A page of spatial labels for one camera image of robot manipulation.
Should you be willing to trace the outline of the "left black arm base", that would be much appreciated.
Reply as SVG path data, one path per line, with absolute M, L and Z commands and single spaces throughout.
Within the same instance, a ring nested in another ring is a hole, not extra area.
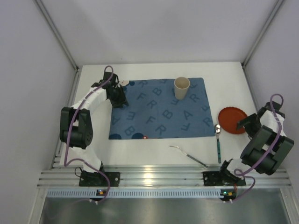
M 111 187 L 118 187 L 120 183 L 120 172 L 105 172 L 104 173 L 110 181 Z M 80 187 L 107 187 L 108 181 L 99 173 L 90 173 L 83 171 L 79 180 Z

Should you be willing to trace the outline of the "beige plastic cup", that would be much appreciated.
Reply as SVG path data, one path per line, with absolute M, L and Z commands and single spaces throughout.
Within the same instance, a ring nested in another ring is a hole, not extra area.
M 186 77 L 178 77 L 174 80 L 174 94 L 178 100 L 184 99 L 190 87 L 190 80 Z

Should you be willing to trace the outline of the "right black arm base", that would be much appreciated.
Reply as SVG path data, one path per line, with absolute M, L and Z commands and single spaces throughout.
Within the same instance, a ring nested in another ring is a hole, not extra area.
M 245 186 L 246 181 L 244 179 L 225 175 L 220 171 L 206 171 L 203 172 L 203 182 L 205 187 L 212 186 Z

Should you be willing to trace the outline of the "blue letter-print cloth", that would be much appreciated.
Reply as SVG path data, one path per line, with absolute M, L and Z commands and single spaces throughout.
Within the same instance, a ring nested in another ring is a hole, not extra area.
M 204 79 L 190 78 L 182 100 L 174 79 L 122 81 L 129 103 L 112 109 L 109 139 L 170 139 L 214 136 Z

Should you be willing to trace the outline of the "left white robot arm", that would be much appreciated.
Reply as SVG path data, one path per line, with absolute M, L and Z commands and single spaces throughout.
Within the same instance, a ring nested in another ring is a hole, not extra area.
M 128 106 L 125 86 L 129 81 L 120 81 L 112 71 L 105 71 L 103 78 L 91 85 L 89 91 L 77 103 L 63 107 L 60 115 L 59 138 L 66 144 L 64 166 L 79 161 L 83 170 L 101 172 L 102 161 L 91 147 L 93 140 L 92 114 L 105 101 L 113 108 Z

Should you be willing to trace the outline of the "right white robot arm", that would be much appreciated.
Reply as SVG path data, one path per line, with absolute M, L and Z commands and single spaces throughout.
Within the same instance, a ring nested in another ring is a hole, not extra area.
M 219 115 L 225 131 L 249 136 L 240 159 L 242 164 L 250 166 L 250 171 L 274 174 L 294 146 L 294 140 L 283 132 L 285 114 L 280 112 L 281 107 L 282 103 L 272 101 L 249 116 L 235 107 L 227 107 L 224 109 L 227 114 Z

